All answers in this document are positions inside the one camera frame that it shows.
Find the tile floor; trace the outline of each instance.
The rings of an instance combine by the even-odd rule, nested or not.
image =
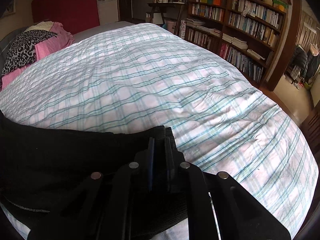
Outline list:
[[[299,90],[296,89],[291,82],[288,76],[282,76],[273,92],[287,106],[300,125],[311,112],[310,94],[304,87],[298,86]]]

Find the leopard print fabric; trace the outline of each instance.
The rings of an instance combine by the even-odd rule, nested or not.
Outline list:
[[[57,37],[57,33],[45,30],[32,30],[24,32],[15,38],[8,50],[1,73],[0,91],[2,90],[2,76],[26,64],[36,62],[35,45],[51,37]]]

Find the black trousers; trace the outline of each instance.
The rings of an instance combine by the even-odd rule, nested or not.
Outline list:
[[[171,128],[113,134],[41,129],[16,124],[0,111],[0,201],[30,229],[92,172],[110,180],[155,138],[155,165],[165,164],[164,139],[177,151]],[[184,194],[135,198],[132,239],[150,239],[187,217]]]

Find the red curtain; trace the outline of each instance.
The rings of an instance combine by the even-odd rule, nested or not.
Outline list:
[[[33,21],[60,22],[71,34],[99,26],[97,0],[33,0]]]

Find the wooden table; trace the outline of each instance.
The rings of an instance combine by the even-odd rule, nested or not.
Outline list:
[[[164,9],[166,7],[180,8],[179,14],[178,14],[178,18],[177,18],[177,22],[176,22],[176,26],[174,28],[174,35],[179,36],[179,28],[180,28],[181,17],[182,17],[182,13],[183,13],[183,10],[184,10],[186,4],[185,3],[182,4],[182,3],[170,3],[170,2],[167,2],[167,3],[148,3],[148,5],[150,7],[152,7],[152,9],[151,9],[151,20],[153,20],[153,14],[156,12],[156,8],[158,8],[159,12],[161,13],[161,18],[162,18],[163,24],[165,23],[164,22],[163,13],[164,13]]]

